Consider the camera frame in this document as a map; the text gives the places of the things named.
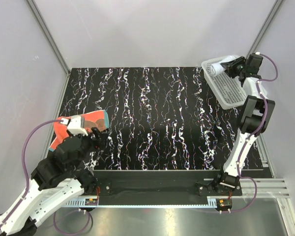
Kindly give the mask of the white terry towel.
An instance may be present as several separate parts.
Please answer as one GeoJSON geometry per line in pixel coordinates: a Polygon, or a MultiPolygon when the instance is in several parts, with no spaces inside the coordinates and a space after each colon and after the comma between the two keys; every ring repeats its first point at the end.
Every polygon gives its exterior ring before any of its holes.
{"type": "Polygon", "coordinates": [[[237,59],[237,55],[230,55],[222,59],[220,62],[213,63],[209,66],[209,75],[210,76],[217,76],[225,71],[225,68],[221,65],[224,62],[230,62],[237,59]]]}

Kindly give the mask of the orange patterned towel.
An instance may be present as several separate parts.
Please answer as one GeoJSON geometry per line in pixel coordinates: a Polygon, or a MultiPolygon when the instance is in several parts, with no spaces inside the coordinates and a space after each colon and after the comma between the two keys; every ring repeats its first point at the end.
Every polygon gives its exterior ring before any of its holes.
{"type": "Polygon", "coordinates": [[[58,120],[60,122],[53,123],[56,137],[52,141],[49,151],[54,151],[70,135],[88,135],[92,133],[92,128],[104,131],[110,127],[108,114],[105,110],[70,117],[58,117],[58,120]]]}

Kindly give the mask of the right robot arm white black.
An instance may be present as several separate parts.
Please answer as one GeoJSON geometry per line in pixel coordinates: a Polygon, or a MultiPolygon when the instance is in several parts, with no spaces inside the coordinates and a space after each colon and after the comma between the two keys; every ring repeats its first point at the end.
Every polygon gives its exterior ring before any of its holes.
{"type": "Polygon", "coordinates": [[[231,154],[210,184],[210,189],[218,195],[229,195],[239,187],[247,154],[258,136],[265,132],[275,108],[275,101],[267,97],[262,85],[264,79],[258,74],[264,58],[259,52],[246,58],[227,56],[209,67],[211,78],[222,73],[238,78],[247,95],[237,118],[237,135],[231,154]]]}

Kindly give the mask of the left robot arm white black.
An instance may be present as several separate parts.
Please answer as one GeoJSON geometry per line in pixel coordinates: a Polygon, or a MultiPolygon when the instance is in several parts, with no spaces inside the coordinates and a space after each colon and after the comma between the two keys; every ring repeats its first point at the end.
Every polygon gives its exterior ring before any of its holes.
{"type": "Polygon", "coordinates": [[[58,144],[28,176],[18,199],[0,214],[1,235],[32,236],[63,204],[92,194],[97,180],[92,171],[82,168],[82,162],[90,152],[104,149],[107,138],[107,130],[93,127],[88,135],[69,135],[58,144]]]}

